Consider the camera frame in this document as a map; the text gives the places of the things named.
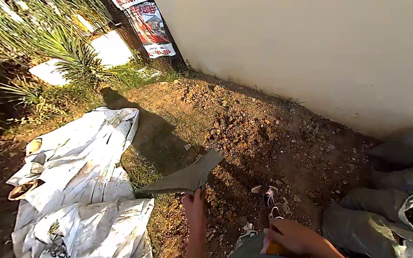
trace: debris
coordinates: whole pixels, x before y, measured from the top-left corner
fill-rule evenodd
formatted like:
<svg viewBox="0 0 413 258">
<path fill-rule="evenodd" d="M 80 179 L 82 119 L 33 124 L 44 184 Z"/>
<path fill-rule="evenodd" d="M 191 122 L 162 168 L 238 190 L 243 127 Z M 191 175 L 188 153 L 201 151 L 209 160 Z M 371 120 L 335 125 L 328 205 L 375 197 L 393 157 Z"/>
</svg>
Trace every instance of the debris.
<svg viewBox="0 0 413 258">
<path fill-rule="evenodd" d="M 253 229 L 253 223 L 247 222 L 245 226 L 243 226 L 244 231 L 250 231 Z"/>
<path fill-rule="evenodd" d="M 285 214 L 290 214 L 290 213 L 291 213 L 290 207 L 288 206 L 288 202 L 284 202 L 284 203 L 283 203 L 283 212 L 284 212 Z"/>
<path fill-rule="evenodd" d="M 301 198 L 298 195 L 294 195 L 294 201 L 295 202 L 302 202 Z"/>
</svg>

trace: grass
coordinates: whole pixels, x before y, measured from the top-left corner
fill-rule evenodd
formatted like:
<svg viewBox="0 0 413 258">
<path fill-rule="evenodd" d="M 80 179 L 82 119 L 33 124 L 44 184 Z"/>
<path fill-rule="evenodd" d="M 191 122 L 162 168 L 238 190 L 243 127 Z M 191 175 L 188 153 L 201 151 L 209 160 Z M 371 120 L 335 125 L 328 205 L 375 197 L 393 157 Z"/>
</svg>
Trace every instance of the grass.
<svg viewBox="0 0 413 258">
<path fill-rule="evenodd" d="M 162 178 L 152 163 L 138 155 L 132 146 L 125 151 L 121 160 L 134 190 Z"/>
</svg>

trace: white wall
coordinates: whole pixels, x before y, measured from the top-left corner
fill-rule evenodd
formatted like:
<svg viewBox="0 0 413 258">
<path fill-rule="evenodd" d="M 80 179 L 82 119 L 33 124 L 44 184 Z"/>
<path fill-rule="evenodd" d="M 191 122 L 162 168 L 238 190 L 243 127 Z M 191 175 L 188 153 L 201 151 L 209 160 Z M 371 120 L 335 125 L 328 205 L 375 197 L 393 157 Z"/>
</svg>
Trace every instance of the white wall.
<svg viewBox="0 0 413 258">
<path fill-rule="evenodd" d="M 413 0 L 156 0 L 184 59 L 353 129 L 413 127 Z"/>
</svg>

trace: trash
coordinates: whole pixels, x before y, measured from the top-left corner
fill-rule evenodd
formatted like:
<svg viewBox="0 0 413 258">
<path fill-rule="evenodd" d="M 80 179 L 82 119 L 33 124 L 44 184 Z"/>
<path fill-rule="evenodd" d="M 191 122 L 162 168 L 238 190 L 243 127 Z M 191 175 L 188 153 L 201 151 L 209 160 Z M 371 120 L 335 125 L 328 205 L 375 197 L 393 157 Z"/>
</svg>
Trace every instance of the trash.
<svg viewBox="0 0 413 258">
<path fill-rule="evenodd" d="M 245 226 L 243 226 L 244 231 L 250 231 L 253 229 L 253 223 L 247 222 Z"/>
<path fill-rule="evenodd" d="M 133 200 L 116 167 L 138 116 L 100 107 L 28 144 L 25 165 L 7 181 L 9 198 L 20 199 L 17 258 L 152 257 L 145 231 L 154 200 Z"/>
<path fill-rule="evenodd" d="M 210 171 L 223 159 L 224 157 L 217 153 L 216 150 L 210 150 L 194 162 L 194 164 L 136 190 L 135 194 L 163 194 L 181 191 L 194 193 L 206 183 Z"/>
</svg>

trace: poster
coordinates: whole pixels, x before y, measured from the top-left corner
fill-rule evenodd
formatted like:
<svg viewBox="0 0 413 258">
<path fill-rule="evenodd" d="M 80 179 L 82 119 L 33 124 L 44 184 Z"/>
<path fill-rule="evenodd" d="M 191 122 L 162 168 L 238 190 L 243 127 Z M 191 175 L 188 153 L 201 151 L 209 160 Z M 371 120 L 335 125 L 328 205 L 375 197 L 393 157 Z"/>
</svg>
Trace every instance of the poster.
<svg viewBox="0 0 413 258">
<path fill-rule="evenodd" d="M 149 58 L 176 54 L 165 32 L 159 8 L 154 1 L 132 5 L 124 12 L 129 17 L 143 47 L 148 52 Z"/>
<path fill-rule="evenodd" d="M 130 6 L 140 4 L 147 0 L 112 0 L 114 4 L 121 10 L 128 9 Z"/>
</svg>

